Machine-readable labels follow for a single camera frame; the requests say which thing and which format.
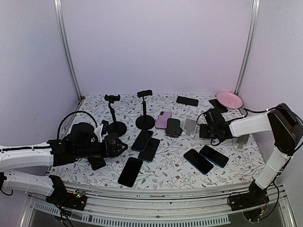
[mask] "tabletop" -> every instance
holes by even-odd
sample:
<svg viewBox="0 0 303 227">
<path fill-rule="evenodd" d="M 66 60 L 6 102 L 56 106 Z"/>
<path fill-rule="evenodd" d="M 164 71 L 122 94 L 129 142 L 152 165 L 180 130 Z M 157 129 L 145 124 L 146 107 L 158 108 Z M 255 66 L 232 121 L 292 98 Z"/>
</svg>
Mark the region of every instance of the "tabletop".
<svg viewBox="0 0 303 227">
<path fill-rule="evenodd" d="M 198 107 L 176 103 L 177 96 L 185 96 L 199 100 Z M 157 120 L 161 111 L 171 111 L 172 118 L 180 119 L 181 127 L 186 118 L 196 120 L 197 117 L 212 105 L 208 100 L 214 99 L 213 95 L 189 95 L 189 94 L 154 94 L 146 97 L 147 114 Z M 103 95 L 87 96 L 79 110 L 87 111 L 94 116 L 100 124 L 102 120 L 110 123 L 112 118 L 108 108 L 108 102 Z M 120 137 L 123 143 L 128 145 L 128 150 L 120 156 L 105 158 L 106 166 L 93 171 L 86 159 L 65 166 L 52 167 L 50 174 L 57 175 L 63 181 L 80 183 L 100 187 L 127 188 L 120 185 L 117 180 L 129 157 L 138 157 L 139 152 L 132 151 L 131 145 L 141 131 L 135 125 L 136 119 L 142 115 L 142 99 L 136 95 L 121 95 L 121 101 L 115 102 L 112 107 L 116 111 L 117 121 L 124 122 L 127 132 Z M 241 116 L 239 110 L 229 110 L 223 113 L 226 120 Z M 83 113 L 76 114 L 73 124 L 92 120 Z M 250 182 L 260 173 L 265 162 L 259 148 L 250 135 L 248 143 L 243 150 L 237 150 L 232 140 L 226 140 L 217 147 L 213 147 L 229 158 L 224 168 L 214 165 L 214 168 L 203 175 L 187 162 L 183 155 L 190 149 L 199 151 L 210 140 L 200 139 L 199 127 L 194 137 L 184 133 L 178 138 L 165 135 L 165 130 L 152 128 L 153 138 L 160 140 L 160 145 L 152 162 L 143 162 L 137 176 L 134 189 L 189 189 L 206 188 L 235 183 Z"/>
</svg>

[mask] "phone stand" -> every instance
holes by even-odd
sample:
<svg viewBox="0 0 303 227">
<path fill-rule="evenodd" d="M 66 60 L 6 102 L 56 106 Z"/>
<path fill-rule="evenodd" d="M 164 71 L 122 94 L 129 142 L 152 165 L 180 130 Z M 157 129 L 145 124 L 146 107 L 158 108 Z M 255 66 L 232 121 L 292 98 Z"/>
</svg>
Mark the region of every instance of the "phone stand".
<svg viewBox="0 0 303 227">
<path fill-rule="evenodd" d="M 113 118 L 113 123 L 111 123 L 107 127 L 108 134 L 115 132 L 118 134 L 119 137 L 123 136 L 127 131 L 127 127 L 123 122 L 117 122 L 115 110 L 111 107 L 111 104 L 113 104 L 115 101 L 120 101 L 120 95 L 117 95 L 117 96 L 105 95 L 104 99 L 105 99 L 105 101 L 108 101 L 108 107 L 109 107 L 110 113 L 112 114 L 112 118 Z"/>
<path fill-rule="evenodd" d="M 140 116 L 136 120 L 136 126 L 138 129 L 151 129 L 153 126 L 155 126 L 155 119 L 149 115 L 146 114 L 146 102 L 144 100 L 145 96 L 152 96 L 152 91 L 140 91 L 137 93 L 138 98 L 142 98 L 142 106 L 143 106 L 143 116 Z"/>
</svg>

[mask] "pink bowl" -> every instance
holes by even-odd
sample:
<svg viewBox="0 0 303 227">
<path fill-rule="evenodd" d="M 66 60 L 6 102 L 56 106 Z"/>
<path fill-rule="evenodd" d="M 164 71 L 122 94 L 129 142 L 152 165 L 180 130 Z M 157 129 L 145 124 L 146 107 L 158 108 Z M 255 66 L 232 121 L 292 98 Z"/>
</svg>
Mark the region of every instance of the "pink bowl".
<svg viewBox="0 0 303 227">
<path fill-rule="evenodd" d="M 243 105 L 242 100 L 238 96 L 230 92 L 219 92 L 216 97 L 219 103 L 229 109 L 238 109 Z"/>
</svg>

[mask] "pink phone case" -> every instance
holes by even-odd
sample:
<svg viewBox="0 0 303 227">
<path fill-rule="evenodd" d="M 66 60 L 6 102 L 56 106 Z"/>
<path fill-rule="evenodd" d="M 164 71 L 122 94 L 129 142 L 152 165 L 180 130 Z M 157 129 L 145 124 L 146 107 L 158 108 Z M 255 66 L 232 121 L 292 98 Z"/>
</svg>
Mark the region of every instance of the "pink phone case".
<svg viewBox="0 0 303 227">
<path fill-rule="evenodd" d="M 171 112 L 161 111 L 155 125 L 156 129 L 166 129 L 167 119 L 171 118 Z"/>
</svg>

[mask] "wall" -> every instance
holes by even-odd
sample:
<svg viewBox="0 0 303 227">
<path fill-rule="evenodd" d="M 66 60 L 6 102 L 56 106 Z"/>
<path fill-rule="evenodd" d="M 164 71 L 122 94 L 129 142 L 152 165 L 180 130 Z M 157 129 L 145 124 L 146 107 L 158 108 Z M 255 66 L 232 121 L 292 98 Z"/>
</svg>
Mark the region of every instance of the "wall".
<svg viewBox="0 0 303 227">
<path fill-rule="evenodd" d="M 234 90 L 250 0 L 65 0 L 62 8 L 84 95 Z"/>
<path fill-rule="evenodd" d="M 55 138 L 60 120 L 76 107 L 77 99 L 53 1 L 0 1 L 0 28 L 0 144 Z M 0 193 L 1 227 L 19 224 L 24 201 L 22 192 L 12 197 Z"/>
<path fill-rule="evenodd" d="M 247 108 L 264 110 L 285 102 L 303 117 L 303 2 L 261 1 L 255 39 L 240 96 Z M 273 149 L 268 133 L 255 136 L 267 159 Z M 280 178 L 298 226 L 303 226 L 303 149 Z"/>
</svg>

